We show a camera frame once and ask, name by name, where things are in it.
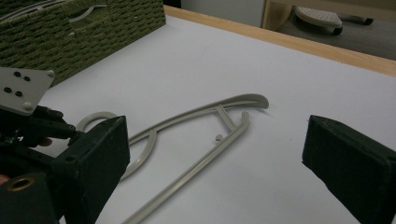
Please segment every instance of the green woven basket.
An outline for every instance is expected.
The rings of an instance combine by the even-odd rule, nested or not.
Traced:
[[[1,0],[0,18],[39,2]],[[0,21],[0,66],[53,70],[55,85],[164,24],[162,0],[56,3]]]

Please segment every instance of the wooden table edge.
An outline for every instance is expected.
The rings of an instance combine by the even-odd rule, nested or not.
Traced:
[[[295,36],[283,35],[281,33],[264,30],[259,27],[245,25],[234,21],[227,21],[180,8],[164,6],[164,10],[165,14],[168,16],[201,23],[203,25],[249,36],[289,49],[296,49],[301,52],[313,54],[339,63],[345,63],[396,77],[396,61],[393,60],[380,58],[349,49],[341,49]]]

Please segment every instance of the floor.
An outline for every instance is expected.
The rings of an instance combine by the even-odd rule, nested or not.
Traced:
[[[364,25],[362,19],[357,17],[348,15],[339,15],[339,17],[344,29],[340,35],[332,35],[332,29],[329,28],[318,27],[304,21],[298,22],[294,12],[277,31],[396,61],[395,22],[374,20],[371,25]]]

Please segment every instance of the wooden trim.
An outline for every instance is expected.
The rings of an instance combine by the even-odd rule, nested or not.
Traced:
[[[296,49],[301,52],[313,54],[339,63],[346,63],[396,77],[396,61],[393,60],[384,59],[349,49],[341,49],[290,35],[283,35],[281,33],[264,30],[259,27],[249,26],[234,21],[226,21],[180,8],[164,6],[164,9],[166,15],[180,18],[182,20],[201,23],[203,25],[219,28],[221,30],[240,35],[246,35],[289,49]]]

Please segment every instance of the metal plate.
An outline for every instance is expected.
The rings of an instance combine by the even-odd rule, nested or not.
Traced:
[[[0,109],[31,115],[54,78],[53,71],[0,67]]]

